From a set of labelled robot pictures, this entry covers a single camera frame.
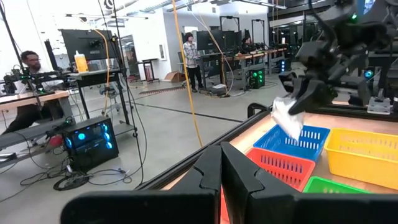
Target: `blue basket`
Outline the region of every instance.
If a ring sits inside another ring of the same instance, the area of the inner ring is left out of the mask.
[[[304,126],[298,141],[290,138],[279,125],[275,125],[254,147],[317,161],[330,130]]]

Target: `yellow bottle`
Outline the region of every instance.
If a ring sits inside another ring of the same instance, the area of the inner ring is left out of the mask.
[[[75,62],[76,62],[76,68],[79,71],[79,73],[88,72],[86,56],[84,54],[79,54],[79,52],[76,51]]]

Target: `plastic basket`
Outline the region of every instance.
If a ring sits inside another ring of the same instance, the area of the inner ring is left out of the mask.
[[[253,148],[247,154],[254,163],[287,185],[302,191],[315,168],[315,162],[278,152]],[[221,217],[228,221],[228,213],[221,194]]]
[[[398,190],[398,136],[332,129],[325,149],[332,174]]]
[[[275,125],[254,143],[254,147],[316,161],[329,132],[327,128],[305,125],[300,139],[296,141],[290,138],[279,125]]]
[[[370,194],[370,192],[349,185],[340,184],[321,177],[311,177],[304,188],[304,193],[326,194]]]

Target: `plaid shirt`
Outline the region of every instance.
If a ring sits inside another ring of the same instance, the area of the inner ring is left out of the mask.
[[[187,66],[187,68],[196,68],[198,66],[196,57],[199,56],[197,43],[192,42],[191,44],[187,41],[184,43],[183,49],[185,56],[185,66]]]

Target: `red basket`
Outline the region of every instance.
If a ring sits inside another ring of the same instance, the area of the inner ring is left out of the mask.
[[[315,168],[314,161],[264,149],[252,148],[246,156],[259,167],[300,192],[303,191]],[[221,217],[223,220],[229,221],[222,191]]]

